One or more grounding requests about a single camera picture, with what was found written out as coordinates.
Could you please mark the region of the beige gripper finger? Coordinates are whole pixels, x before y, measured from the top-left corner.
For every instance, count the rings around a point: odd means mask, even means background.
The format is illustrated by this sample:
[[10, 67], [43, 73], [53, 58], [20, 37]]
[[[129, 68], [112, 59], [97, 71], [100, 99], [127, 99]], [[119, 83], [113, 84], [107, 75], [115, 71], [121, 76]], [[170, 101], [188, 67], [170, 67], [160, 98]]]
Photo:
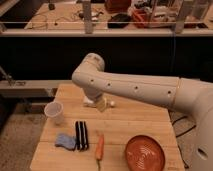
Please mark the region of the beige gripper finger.
[[99, 99], [96, 103], [96, 108], [100, 111], [100, 112], [104, 112], [107, 108], [107, 99], [105, 97]]

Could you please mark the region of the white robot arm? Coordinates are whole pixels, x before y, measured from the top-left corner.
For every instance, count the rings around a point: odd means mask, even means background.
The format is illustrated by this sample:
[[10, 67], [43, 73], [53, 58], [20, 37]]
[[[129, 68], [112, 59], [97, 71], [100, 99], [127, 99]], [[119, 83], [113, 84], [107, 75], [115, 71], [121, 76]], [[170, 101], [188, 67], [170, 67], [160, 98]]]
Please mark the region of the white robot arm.
[[115, 74], [104, 71], [96, 53], [87, 54], [72, 73], [72, 81], [88, 99], [86, 105], [104, 111], [104, 93], [191, 115], [197, 125], [190, 171], [213, 171], [213, 83], [194, 79]]

